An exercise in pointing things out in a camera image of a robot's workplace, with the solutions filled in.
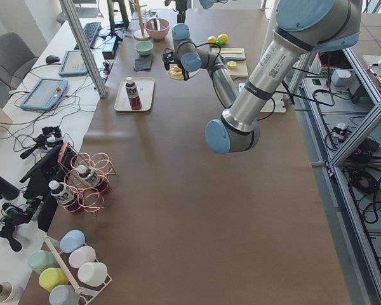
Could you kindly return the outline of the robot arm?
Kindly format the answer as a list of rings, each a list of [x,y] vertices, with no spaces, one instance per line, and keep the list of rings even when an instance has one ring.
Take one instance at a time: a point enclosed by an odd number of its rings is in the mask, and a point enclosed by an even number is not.
[[[184,24],[186,18],[186,11],[191,7],[189,1],[186,0],[175,0],[175,11],[177,12],[177,23]],[[211,8],[214,4],[226,4],[227,1],[218,1],[218,0],[200,0],[200,5],[203,9],[207,10]]]
[[[273,40],[242,90],[234,86],[224,58],[196,47],[188,25],[176,24],[171,30],[174,49],[163,54],[164,66],[178,65],[185,79],[191,72],[207,70],[225,106],[221,117],[206,125],[208,147],[218,154],[254,147],[260,136],[257,116],[287,72],[303,54],[354,46],[359,39],[362,5],[362,1],[336,0],[278,2]]]

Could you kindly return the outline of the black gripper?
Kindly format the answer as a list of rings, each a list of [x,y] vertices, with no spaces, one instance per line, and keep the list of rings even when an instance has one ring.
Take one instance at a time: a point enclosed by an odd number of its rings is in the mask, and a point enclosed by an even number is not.
[[[175,52],[163,53],[163,64],[166,71],[170,69],[170,65],[178,65],[180,60]]]

